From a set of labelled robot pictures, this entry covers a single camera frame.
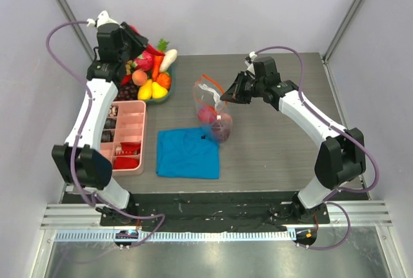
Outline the clear zip top bag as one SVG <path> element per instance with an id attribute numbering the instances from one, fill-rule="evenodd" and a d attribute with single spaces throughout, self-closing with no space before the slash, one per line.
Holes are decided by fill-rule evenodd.
<path id="1" fill-rule="evenodd" d="M 200 126 L 213 141 L 225 143 L 230 137 L 233 119 L 227 103 L 221 100 L 224 90 L 218 82 L 203 74 L 193 85 L 192 92 Z"/>

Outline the red chili pepper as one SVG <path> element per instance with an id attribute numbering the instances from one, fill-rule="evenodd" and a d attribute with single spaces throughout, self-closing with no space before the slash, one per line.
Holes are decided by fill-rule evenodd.
<path id="1" fill-rule="evenodd" d="M 120 82 L 120 86 L 124 86 L 128 84 L 132 79 L 132 74 L 125 75 L 122 81 Z"/>

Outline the dark red apple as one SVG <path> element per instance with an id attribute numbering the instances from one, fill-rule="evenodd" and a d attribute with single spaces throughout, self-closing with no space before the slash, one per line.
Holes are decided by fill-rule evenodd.
<path id="1" fill-rule="evenodd" d="M 219 143 L 226 142 L 230 136 L 232 125 L 233 120 L 230 115 L 226 113 L 218 115 L 211 126 L 212 138 Z"/>

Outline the pink peach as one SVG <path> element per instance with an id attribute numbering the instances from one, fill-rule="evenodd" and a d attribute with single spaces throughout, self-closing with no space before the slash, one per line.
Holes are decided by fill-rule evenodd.
<path id="1" fill-rule="evenodd" d="M 216 120 L 216 111 L 210 106 L 203 106 L 197 111 L 197 118 L 202 125 L 212 124 Z"/>

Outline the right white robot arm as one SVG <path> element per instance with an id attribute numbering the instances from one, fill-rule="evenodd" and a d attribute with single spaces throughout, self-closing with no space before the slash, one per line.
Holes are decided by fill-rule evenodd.
<path id="1" fill-rule="evenodd" d="M 221 100 L 248 104 L 259 97 L 293 120 L 319 149 L 314 178 L 292 198 L 292 217 L 306 223 L 335 189 L 364 173 L 365 153 L 358 148 L 364 135 L 357 128 L 337 124 L 299 92 L 295 83 L 282 81 L 273 58 L 252 55 L 246 64 L 247 69 L 238 73 Z"/>

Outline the yellow pear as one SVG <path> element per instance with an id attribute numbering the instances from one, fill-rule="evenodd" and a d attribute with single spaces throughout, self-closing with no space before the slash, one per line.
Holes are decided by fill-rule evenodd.
<path id="1" fill-rule="evenodd" d="M 161 99 L 168 94 L 168 90 L 157 82 L 152 83 L 152 98 Z"/>

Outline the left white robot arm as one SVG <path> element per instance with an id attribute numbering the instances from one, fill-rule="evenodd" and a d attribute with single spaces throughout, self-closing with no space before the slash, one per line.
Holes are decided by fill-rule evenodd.
<path id="1" fill-rule="evenodd" d="M 94 60 L 85 76 L 75 77 L 85 88 L 85 97 L 68 137 L 52 148 L 52 159 L 67 184 L 74 185 L 90 206 L 96 200 L 115 208 L 115 218 L 125 226 L 136 221 L 131 194 L 112 176 L 112 164 L 100 152 L 101 134 L 108 110 L 126 75 L 126 62 L 148 47 L 148 39 L 126 22 L 97 26 Z"/>

